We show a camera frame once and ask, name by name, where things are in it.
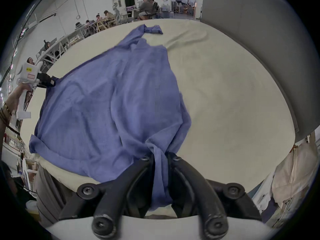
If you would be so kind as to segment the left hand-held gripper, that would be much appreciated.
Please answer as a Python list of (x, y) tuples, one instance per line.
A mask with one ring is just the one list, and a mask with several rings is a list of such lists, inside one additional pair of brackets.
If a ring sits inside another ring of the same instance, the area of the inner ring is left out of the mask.
[[(19, 70), (16, 71), (16, 84), (27, 84), (32, 90), (37, 87), (40, 88), (53, 88), (60, 82), (60, 78), (50, 76), (41, 72), (39, 66), (24, 63)], [(31, 118), (31, 112), (26, 110), (29, 104), (29, 100), (33, 91), (23, 90), (18, 100), (18, 106), (16, 110), (17, 119)]]

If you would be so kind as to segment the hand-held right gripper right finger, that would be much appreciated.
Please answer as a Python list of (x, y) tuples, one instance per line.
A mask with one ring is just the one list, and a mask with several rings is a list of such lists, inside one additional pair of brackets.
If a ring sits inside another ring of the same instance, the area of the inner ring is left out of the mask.
[(238, 183), (205, 179), (188, 162), (167, 153), (168, 190), (177, 218), (198, 216), (202, 238), (223, 238), (229, 230), (227, 217), (262, 222), (245, 188)]

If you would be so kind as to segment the person's left hand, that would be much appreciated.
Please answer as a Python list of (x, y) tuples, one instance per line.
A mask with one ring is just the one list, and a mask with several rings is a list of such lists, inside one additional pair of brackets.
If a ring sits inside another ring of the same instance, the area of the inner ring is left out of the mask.
[(27, 83), (20, 83), (14, 90), (13, 92), (8, 96), (5, 104), (6, 108), (9, 110), (10, 114), (12, 115), (18, 106), (18, 101), (20, 96), (22, 95), (23, 91), (31, 91), (32, 88), (30, 87), (29, 84)]

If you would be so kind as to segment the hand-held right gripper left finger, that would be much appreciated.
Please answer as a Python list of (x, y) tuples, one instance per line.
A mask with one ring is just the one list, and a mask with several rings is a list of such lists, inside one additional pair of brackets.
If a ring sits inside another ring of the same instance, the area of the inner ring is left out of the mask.
[(144, 218), (151, 207), (154, 156), (130, 165), (115, 180), (80, 185), (62, 209), (59, 221), (93, 217), (91, 230), (98, 238), (117, 238), (122, 216)]

